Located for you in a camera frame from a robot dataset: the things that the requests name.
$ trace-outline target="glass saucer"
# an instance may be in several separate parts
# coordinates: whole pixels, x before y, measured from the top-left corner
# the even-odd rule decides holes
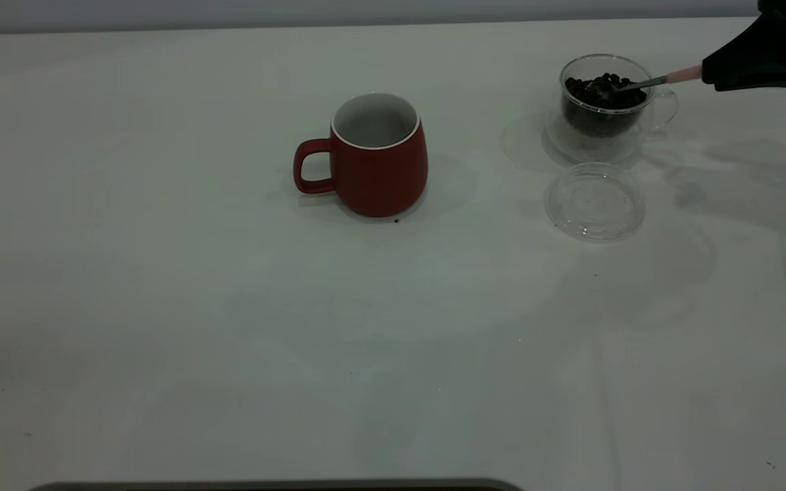
[[[623,239],[645,220],[635,177],[602,162],[572,167],[549,187],[545,208],[556,228],[583,240]]]

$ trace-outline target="coffee grounds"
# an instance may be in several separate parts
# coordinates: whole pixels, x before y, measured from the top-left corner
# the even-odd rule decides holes
[[[584,104],[602,109],[627,109],[638,106],[648,98],[642,89],[627,90],[625,92],[611,92],[609,85],[614,88],[631,86],[636,82],[629,78],[620,78],[617,74],[603,74],[593,80],[568,78],[566,89],[573,97]]]

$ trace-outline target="gray wall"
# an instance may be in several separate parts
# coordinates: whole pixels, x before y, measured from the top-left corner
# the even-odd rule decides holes
[[[0,0],[0,32],[755,15],[757,0]]]

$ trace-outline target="pink spoon handle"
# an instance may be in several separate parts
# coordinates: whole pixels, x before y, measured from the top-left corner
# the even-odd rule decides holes
[[[691,66],[667,75],[667,84],[675,84],[687,80],[702,78],[702,65]]]

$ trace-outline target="mug rim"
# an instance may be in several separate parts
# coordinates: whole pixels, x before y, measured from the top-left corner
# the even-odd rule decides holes
[[[404,102],[405,105],[407,105],[412,111],[414,111],[414,116],[415,116],[414,128],[411,129],[411,131],[406,135],[406,137],[404,137],[402,140],[399,140],[396,143],[391,143],[390,145],[385,145],[383,147],[363,147],[362,145],[358,145],[356,143],[349,142],[349,140],[347,140],[346,138],[344,138],[343,136],[341,136],[339,134],[338,128],[336,128],[336,116],[339,114],[341,109],[343,109],[344,106],[346,106],[350,102],[353,102],[354,100],[360,99],[362,97],[368,97],[368,96],[371,96],[371,95],[383,95],[383,96],[389,97],[391,99],[401,100],[401,102]],[[418,109],[415,108],[415,106],[411,102],[408,102],[408,100],[406,100],[405,97],[396,95],[395,93],[377,92],[377,91],[366,92],[366,93],[359,93],[358,95],[355,95],[355,96],[345,100],[345,102],[341,103],[339,108],[336,109],[336,112],[333,113],[332,117],[330,117],[330,128],[333,131],[333,134],[336,135],[336,138],[338,138],[340,142],[345,143],[349,147],[353,147],[355,149],[361,149],[361,150],[388,150],[388,149],[396,148],[399,145],[402,145],[403,143],[408,142],[408,140],[411,140],[411,137],[415,136],[415,134],[418,133],[418,128],[420,128],[420,124],[421,124],[421,118],[420,118],[420,113],[418,112]]]
[[[579,56],[578,58],[573,59],[572,61],[568,62],[562,68],[562,70],[559,71],[559,86],[562,88],[562,93],[564,94],[564,96],[566,96],[566,98],[569,99],[571,102],[574,102],[578,106],[581,106],[581,108],[588,109],[589,111],[593,111],[593,112],[596,112],[596,113],[603,113],[603,114],[606,114],[606,115],[629,115],[631,113],[635,113],[637,111],[640,111],[640,110],[646,108],[646,106],[648,106],[648,104],[651,104],[653,102],[654,94],[655,94],[654,87],[646,87],[646,89],[648,89],[648,97],[646,97],[646,99],[641,104],[639,104],[637,106],[633,106],[632,108],[627,108],[627,109],[596,108],[596,106],[592,106],[592,105],[590,105],[590,104],[588,104],[586,102],[581,102],[580,100],[578,100],[578,97],[573,96],[571,92],[568,92],[568,88],[566,87],[566,81],[564,80],[564,77],[566,75],[567,69],[571,65],[573,65],[574,63],[576,63],[578,61],[583,61],[584,59],[590,59],[590,58],[620,59],[620,60],[623,60],[623,61],[625,61],[627,63],[630,63],[631,65],[635,65],[636,68],[639,68],[642,72],[645,72],[645,75],[647,75],[647,77],[648,77],[648,78],[646,78],[646,80],[651,80],[651,78],[652,78],[651,72],[649,72],[642,65],[637,64],[635,61],[633,61],[633,60],[631,60],[629,58],[626,58],[625,56],[619,56],[617,54],[611,54],[611,53],[585,54],[584,56]]]

